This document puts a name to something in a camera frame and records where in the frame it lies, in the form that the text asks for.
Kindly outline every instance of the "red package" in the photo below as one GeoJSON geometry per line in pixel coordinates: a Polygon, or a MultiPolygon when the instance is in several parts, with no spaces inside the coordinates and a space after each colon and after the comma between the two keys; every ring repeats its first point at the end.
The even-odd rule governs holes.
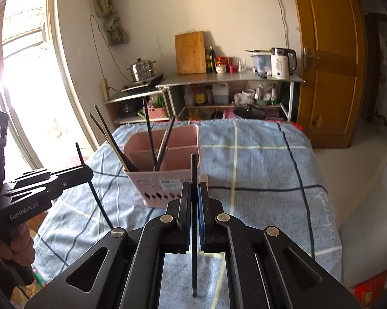
{"type": "Polygon", "coordinates": [[[354,295],[361,302],[363,308],[372,306],[384,291],[387,271],[364,281],[362,284],[355,286],[354,295]]]}

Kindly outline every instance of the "white label sticker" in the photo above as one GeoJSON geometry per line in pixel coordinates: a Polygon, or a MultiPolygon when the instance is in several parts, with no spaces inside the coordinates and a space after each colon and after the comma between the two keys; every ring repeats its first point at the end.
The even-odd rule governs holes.
{"type": "Polygon", "coordinates": [[[182,189],[181,180],[179,179],[159,179],[159,182],[166,192],[182,189]]]}

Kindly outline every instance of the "refrigerator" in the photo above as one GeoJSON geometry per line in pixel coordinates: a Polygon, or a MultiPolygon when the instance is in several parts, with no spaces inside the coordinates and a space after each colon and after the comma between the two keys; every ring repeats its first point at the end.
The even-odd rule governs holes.
{"type": "Polygon", "coordinates": [[[359,207],[341,226],[345,287],[387,269],[387,165],[359,207]]]}

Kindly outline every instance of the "human hand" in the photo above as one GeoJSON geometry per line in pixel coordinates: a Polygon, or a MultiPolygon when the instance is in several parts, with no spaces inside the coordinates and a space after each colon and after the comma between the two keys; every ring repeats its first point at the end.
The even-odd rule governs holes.
{"type": "Polygon", "coordinates": [[[3,265],[2,259],[13,260],[21,266],[29,266],[35,260],[35,255],[27,222],[16,228],[10,247],[0,240],[0,267],[3,265]]]}

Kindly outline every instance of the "metal screw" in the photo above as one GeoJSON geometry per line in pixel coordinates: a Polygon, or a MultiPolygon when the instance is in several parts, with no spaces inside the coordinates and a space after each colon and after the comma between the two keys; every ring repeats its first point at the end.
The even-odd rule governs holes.
{"type": "Polygon", "coordinates": [[[269,227],[266,229],[266,233],[272,237],[277,237],[277,235],[279,235],[279,230],[276,227],[269,227]]]}
{"type": "Polygon", "coordinates": [[[173,216],[172,215],[168,215],[168,214],[164,214],[161,216],[161,222],[162,223],[170,223],[172,222],[173,220],[173,216]]]}
{"type": "Polygon", "coordinates": [[[217,216],[217,220],[220,221],[220,222],[228,222],[230,219],[229,215],[228,214],[219,214],[217,216]]]}
{"type": "Polygon", "coordinates": [[[122,228],[114,228],[111,230],[111,236],[114,238],[119,238],[122,237],[125,234],[125,230],[122,228]]]}

